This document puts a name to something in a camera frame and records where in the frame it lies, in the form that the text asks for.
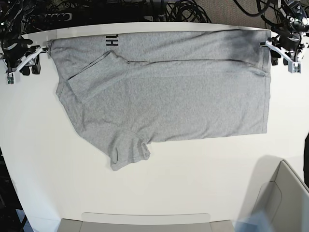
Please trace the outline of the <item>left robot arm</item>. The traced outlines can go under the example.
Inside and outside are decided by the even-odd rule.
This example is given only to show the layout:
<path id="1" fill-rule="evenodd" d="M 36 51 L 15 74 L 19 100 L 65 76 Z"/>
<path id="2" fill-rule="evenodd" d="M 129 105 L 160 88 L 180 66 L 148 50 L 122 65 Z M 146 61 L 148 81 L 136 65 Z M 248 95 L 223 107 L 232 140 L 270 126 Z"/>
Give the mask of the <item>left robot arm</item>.
<path id="1" fill-rule="evenodd" d="M 278 8 L 280 23 L 271 27 L 277 36 L 271 38 L 272 50 L 277 53 L 273 61 L 284 58 L 284 64 L 300 63 L 309 43 L 309 16 L 299 0 L 273 0 Z"/>

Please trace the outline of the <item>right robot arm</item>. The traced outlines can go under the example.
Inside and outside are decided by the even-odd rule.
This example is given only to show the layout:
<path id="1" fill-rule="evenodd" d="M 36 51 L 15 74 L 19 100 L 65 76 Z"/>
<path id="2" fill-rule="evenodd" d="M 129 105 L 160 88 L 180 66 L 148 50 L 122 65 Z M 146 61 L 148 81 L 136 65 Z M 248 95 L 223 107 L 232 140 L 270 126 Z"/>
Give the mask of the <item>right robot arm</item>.
<path id="1" fill-rule="evenodd" d="M 19 72 L 29 75 L 29 69 L 24 67 L 35 65 L 35 59 L 42 51 L 39 45 L 33 45 L 31 39 L 22 36 L 22 21 L 36 7 L 36 0 L 0 2 L 0 59 L 9 78 Z"/>

